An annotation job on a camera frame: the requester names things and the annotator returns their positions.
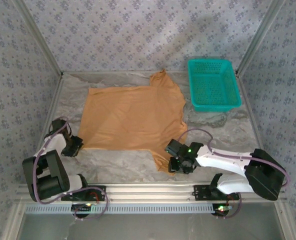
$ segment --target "patterned wallpaper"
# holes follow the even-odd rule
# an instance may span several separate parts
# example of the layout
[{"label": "patterned wallpaper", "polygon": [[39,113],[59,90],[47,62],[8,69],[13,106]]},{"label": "patterned wallpaper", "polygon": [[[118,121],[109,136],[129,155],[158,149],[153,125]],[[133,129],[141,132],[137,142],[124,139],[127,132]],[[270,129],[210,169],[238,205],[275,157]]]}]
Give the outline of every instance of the patterned wallpaper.
[{"label": "patterned wallpaper", "polygon": [[0,0],[0,237],[57,81],[11,0]]},{"label": "patterned wallpaper", "polygon": [[296,218],[296,0],[287,0],[242,76],[264,147],[290,173]]},{"label": "patterned wallpaper", "polygon": [[271,0],[25,0],[62,71],[236,69]]}]

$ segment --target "teal basket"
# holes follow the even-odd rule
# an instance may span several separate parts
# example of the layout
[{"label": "teal basket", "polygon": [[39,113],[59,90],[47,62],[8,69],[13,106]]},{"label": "teal basket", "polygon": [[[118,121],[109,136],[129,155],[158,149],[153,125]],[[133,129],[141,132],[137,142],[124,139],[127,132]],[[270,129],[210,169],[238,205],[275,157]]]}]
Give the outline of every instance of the teal basket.
[{"label": "teal basket", "polygon": [[190,59],[188,75],[196,112],[227,112],[242,105],[233,66],[225,59]]}]

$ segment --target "purple cable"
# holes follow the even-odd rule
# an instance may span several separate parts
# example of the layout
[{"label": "purple cable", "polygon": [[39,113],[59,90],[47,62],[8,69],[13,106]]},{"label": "purple cable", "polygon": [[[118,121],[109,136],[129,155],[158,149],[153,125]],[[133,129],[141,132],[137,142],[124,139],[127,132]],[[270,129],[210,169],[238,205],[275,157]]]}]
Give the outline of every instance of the purple cable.
[{"label": "purple cable", "polygon": [[[208,131],[206,131],[206,130],[204,130],[204,129],[201,129],[201,128],[197,128],[197,127],[195,127],[195,128],[191,128],[191,129],[188,129],[188,130],[184,131],[184,132],[178,137],[178,142],[180,141],[180,139],[181,139],[186,133],[188,133],[188,132],[190,132],[190,131],[195,131],[195,130],[197,130],[197,131],[202,131],[202,132],[204,132],[204,133],[206,133],[206,134],[208,134],[208,135],[210,136],[210,140],[207,142],[207,147],[208,147],[209,151],[210,151],[212,154],[217,155],[217,156],[219,156],[219,157],[224,157],[224,158],[240,159],[240,156],[226,155],[226,154],[221,154],[221,153],[218,153],[218,152],[213,151],[212,147],[210,146],[210,143],[211,143],[212,140],[214,139],[213,135],[211,135],[210,132],[208,132]],[[289,174],[288,174],[283,168],[281,168],[280,166],[278,166],[278,165],[276,165],[276,164],[274,164],[274,163],[272,163],[272,162],[270,162],[270,161],[267,161],[267,160],[264,160],[264,159],[260,159],[260,158],[257,158],[257,157],[251,157],[251,156],[243,156],[243,157],[241,157],[241,159],[243,159],[243,160],[253,160],[253,161],[256,161],[256,162],[260,162],[260,163],[263,163],[263,164],[267,164],[267,165],[269,165],[269,166],[271,166],[271,167],[273,167],[273,168],[279,170],[280,172],[282,172],[282,174],[284,174],[284,176],[285,176],[285,178],[286,178],[286,183],[284,183],[284,184],[282,185],[283,187],[286,187],[286,186],[290,183],[290,181],[291,181]],[[223,217],[222,217],[223,219],[230,219],[230,218],[236,216],[236,215],[239,213],[240,209],[242,208],[242,195],[241,195],[240,192],[238,193],[238,195],[239,195],[239,204],[238,204],[238,208],[237,208],[237,210],[236,210],[232,215],[230,215],[230,216],[223,216]]]},{"label": "purple cable", "polygon": [[[190,131],[194,131],[194,130],[198,130],[198,131],[202,131],[206,134],[208,134],[210,136],[210,140],[208,141],[207,143],[207,147],[209,149],[209,151],[214,154],[214,155],[217,155],[219,157],[223,157],[223,158],[229,158],[229,159],[240,159],[240,156],[233,156],[233,155],[226,155],[226,154],[221,154],[221,153],[218,153],[218,152],[215,152],[213,151],[212,147],[210,146],[210,143],[211,141],[214,139],[213,135],[210,134],[210,132],[206,131],[206,130],[203,130],[201,128],[191,128],[185,132],[183,132],[180,137],[178,138],[178,142],[179,140],[183,137],[183,135],[185,135],[186,133],[190,132]],[[253,161],[256,161],[256,162],[260,162],[260,163],[263,163],[263,164],[267,164],[275,169],[277,169],[278,171],[282,172],[282,174],[285,176],[286,178],[286,182],[282,185],[283,187],[286,187],[291,179],[290,179],[290,176],[289,174],[280,166],[270,162],[270,161],[267,161],[267,160],[264,160],[264,159],[260,159],[260,158],[257,158],[257,157],[252,157],[252,156],[243,156],[241,157],[242,160],[253,160]]]},{"label": "purple cable", "polygon": [[[90,190],[90,189],[98,190],[98,191],[102,192],[102,194],[105,196],[106,205],[105,205],[105,207],[104,207],[104,209],[103,209],[103,211],[101,213],[99,213],[95,217],[88,217],[86,219],[88,220],[88,219],[96,219],[96,218],[99,218],[100,216],[102,216],[106,212],[106,210],[108,208],[108,204],[109,204],[107,193],[104,190],[102,190],[101,188],[99,188],[99,187],[96,187],[96,186],[88,186],[88,187],[84,187],[84,188],[81,188],[81,189],[78,189],[78,190],[67,192],[66,194],[62,193],[59,196],[57,196],[54,199],[52,199],[50,201],[47,201],[47,202],[41,201],[40,198],[39,198],[39,196],[38,196],[38,189],[37,189],[37,165],[38,165],[38,161],[40,159],[40,156],[44,153],[46,147],[49,145],[50,141],[54,138],[54,136],[56,134],[58,134],[61,130],[63,130],[68,125],[68,118],[67,117],[61,116],[61,117],[56,118],[56,120],[58,120],[58,119],[65,120],[66,121],[65,124],[60,129],[58,129],[54,134],[52,134],[49,137],[49,139],[43,145],[42,149],[38,152],[38,154],[37,154],[37,156],[36,156],[36,158],[34,160],[34,163],[33,163],[33,169],[32,169],[32,185],[33,185],[34,197],[36,198],[36,201],[39,204],[46,205],[46,204],[51,204],[51,203],[55,202],[58,199],[61,199],[62,197],[66,196],[66,195],[71,195],[71,194],[74,194],[74,193],[79,193],[79,192]],[[76,220],[84,220],[83,218],[77,217],[76,216],[76,213],[74,214],[74,216],[75,216],[75,219]]]}]

